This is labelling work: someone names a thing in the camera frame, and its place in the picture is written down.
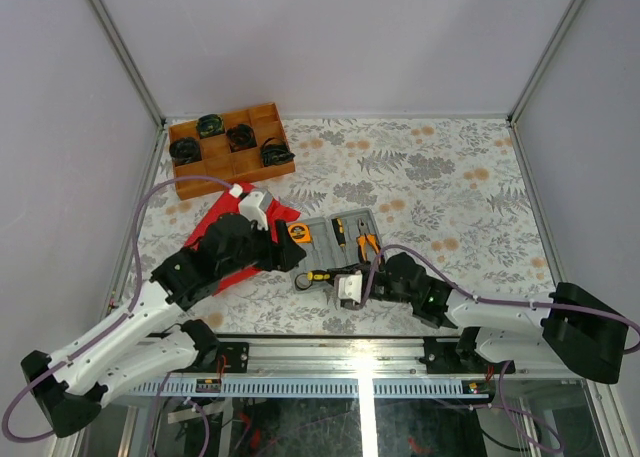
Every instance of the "red cloth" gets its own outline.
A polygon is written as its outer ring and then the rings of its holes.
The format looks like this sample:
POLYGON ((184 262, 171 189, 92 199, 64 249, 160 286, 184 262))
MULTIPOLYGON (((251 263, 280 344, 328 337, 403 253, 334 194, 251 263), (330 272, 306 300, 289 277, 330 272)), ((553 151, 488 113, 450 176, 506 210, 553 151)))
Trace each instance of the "red cloth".
MULTIPOLYGON (((242 189, 245 192, 250 192, 251 189, 254 188, 254 186, 251 184, 239 184, 239 185, 242 186, 242 189)), ((236 198, 233 195, 231 195, 228 190, 225 191, 220 196, 220 198, 216 201, 216 203, 213 204, 211 209, 209 209, 209 212, 207 212, 207 215, 205 215, 204 218, 200 221, 200 223, 196 225, 196 228, 194 229, 193 233, 189 236, 189 238, 187 239, 184 245, 185 246, 193 245, 198 238, 204 235, 204 232, 207 230, 207 227, 209 227, 209 225, 213 224, 216 220, 218 220, 218 217, 220 217, 222 214, 227 214, 229 212, 238 212, 239 202, 240 202, 239 198, 236 198)), ((271 205, 269 205, 269 208, 267 209, 267 221, 269 222, 269 228, 271 229, 272 239, 275 242, 277 242, 276 226, 275 226, 276 220, 293 222, 294 220, 297 220, 299 217, 300 217, 300 212, 292 209, 291 207, 287 207, 286 205, 282 205, 276 199, 273 199, 273 201, 271 202, 271 205)), ((222 281, 220 282, 220 286, 216 291, 216 294, 219 292, 222 292, 227 287, 230 287, 234 284, 237 284, 238 282, 242 282, 243 280, 248 279, 253 275, 256 275, 258 272, 260 272, 259 269, 256 269, 254 267, 249 267, 240 272, 236 272, 235 274, 225 279, 222 279, 222 281)))

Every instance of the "pliers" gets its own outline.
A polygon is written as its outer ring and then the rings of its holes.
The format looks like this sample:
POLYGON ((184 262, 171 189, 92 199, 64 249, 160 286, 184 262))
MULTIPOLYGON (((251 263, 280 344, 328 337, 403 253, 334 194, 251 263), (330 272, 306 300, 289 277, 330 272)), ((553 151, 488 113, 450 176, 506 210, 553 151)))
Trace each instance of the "pliers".
POLYGON ((360 232, 360 235, 356 239, 358 242, 358 260, 360 263, 370 262, 367 256, 367 245, 369 245, 377 255, 380 253, 378 239, 376 239, 374 234, 369 232, 369 226, 362 219, 358 219, 358 231, 360 232))

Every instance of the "wooden box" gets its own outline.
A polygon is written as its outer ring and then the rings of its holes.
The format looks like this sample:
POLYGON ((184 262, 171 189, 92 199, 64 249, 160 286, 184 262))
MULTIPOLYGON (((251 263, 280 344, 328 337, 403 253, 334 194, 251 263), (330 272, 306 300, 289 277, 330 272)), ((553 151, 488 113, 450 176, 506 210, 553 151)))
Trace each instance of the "wooden box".
MULTIPOLYGON (((170 143, 184 137, 193 137, 198 141, 202 154, 200 162, 177 166, 174 163, 173 173, 176 177, 210 175, 230 183, 238 183, 257 182, 295 172, 296 166, 294 162, 271 165, 269 167, 262 165, 260 147, 267 139, 271 137, 280 138, 289 145, 276 104, 258 105, 219 115, 224 122, 225 131, 238 124, 251 126, 256 136, 257 147, 231 152, 229 141, 225 134, 200 139, 196 131, 196 120, 172 125, 169 127, 170 143)), ((199 197, 220 190, 224 190, 224 187, 220 184, 203 180, 189 180, 176 184, 176 192, 181 200, 199 197)))

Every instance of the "white wall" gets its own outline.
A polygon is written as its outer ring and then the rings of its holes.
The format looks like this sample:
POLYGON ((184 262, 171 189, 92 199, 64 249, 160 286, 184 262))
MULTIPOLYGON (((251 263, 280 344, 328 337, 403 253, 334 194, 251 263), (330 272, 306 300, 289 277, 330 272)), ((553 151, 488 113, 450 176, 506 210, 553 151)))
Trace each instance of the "white wall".
POLYGON ((167 115, 506 115, 569 1, 105 0, 167 115))
MULTIPOLYGON (((84 0, 0 0, 0 408, 96 323, 154 126, 84 0)), ((15 433, 49 430, 33 399, 15 433)), ((11 444, 0 455, 41 455, 11 444)))
MULTIPOLYGON (((569 279, 635 321, 640 320, 639 23, 637 0, 590 0, 519 126, 569 279)), ((640 436, 638 375, 640 356, 627 356, 620 389, 640 436)))

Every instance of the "tabletop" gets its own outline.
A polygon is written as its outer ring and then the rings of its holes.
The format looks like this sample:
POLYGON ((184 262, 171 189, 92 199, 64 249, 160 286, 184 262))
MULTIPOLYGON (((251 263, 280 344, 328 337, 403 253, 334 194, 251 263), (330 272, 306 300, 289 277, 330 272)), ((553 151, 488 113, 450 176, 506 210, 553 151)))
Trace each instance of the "tabletop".
MULTIPOLYGON (((506 122, 500 119, 283 120, 296 172, 257 184, 301 219, 370 208, 384 244, 422 253, 463 288, 537 293, 553 288, 506 122)), ((173 177, 165 145, 155 183, 173 177)), ((176 252, 219 194, 151 198, 139 234, 145 279, 176 252)), ((133 268, 123 298, 131 296, 133 268)), ((360 311, 324 291, 293 292, 288 274, 260 273, 204 299, 184 318, 249 334, 445 335, 409 304, 369 301, 360 311)))

